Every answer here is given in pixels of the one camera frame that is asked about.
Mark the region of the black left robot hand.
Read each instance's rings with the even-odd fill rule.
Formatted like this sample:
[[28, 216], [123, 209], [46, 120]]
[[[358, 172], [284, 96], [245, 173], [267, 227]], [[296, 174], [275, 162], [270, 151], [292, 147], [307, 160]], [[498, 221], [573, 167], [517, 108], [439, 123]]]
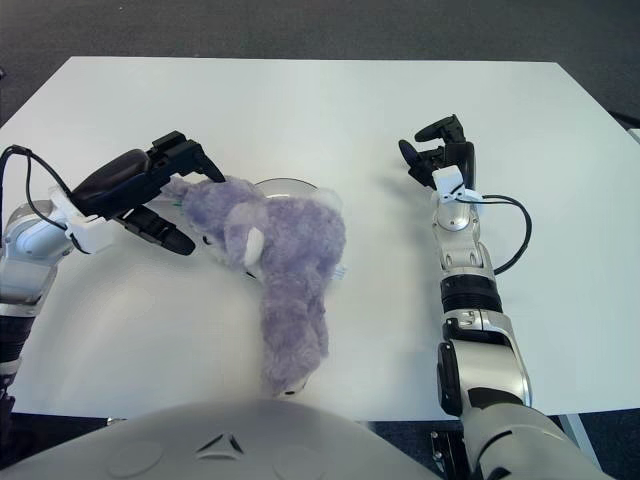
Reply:
[[149, 150], [130, 150], [93, 172], [72, 191], [70, 200], [86, 216], [114, 220], [149, 243], [188, 256], [195, 243], [146, 204], [161, 194], [173, 175], [191, 173], [215, 183], [225, 181], [199, 143], [173, 131], [153, 141]]

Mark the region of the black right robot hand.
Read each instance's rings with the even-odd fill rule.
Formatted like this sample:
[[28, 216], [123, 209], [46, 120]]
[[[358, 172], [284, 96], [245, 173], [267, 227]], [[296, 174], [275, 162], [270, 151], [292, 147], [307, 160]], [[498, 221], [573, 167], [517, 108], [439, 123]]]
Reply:
[[409, 166], [409, 175], [424, 187], [436, 189], [433, 173], [457, 166], [464, 185], [475, 189], [475, 148], [466, 140], [462, 124], [456, 115], [438, 120], [417, 132], [416, 142], [442, 140], [444, 144], [432, 150], [417, 151], [408, 141], [398, 142], [399, 150]]

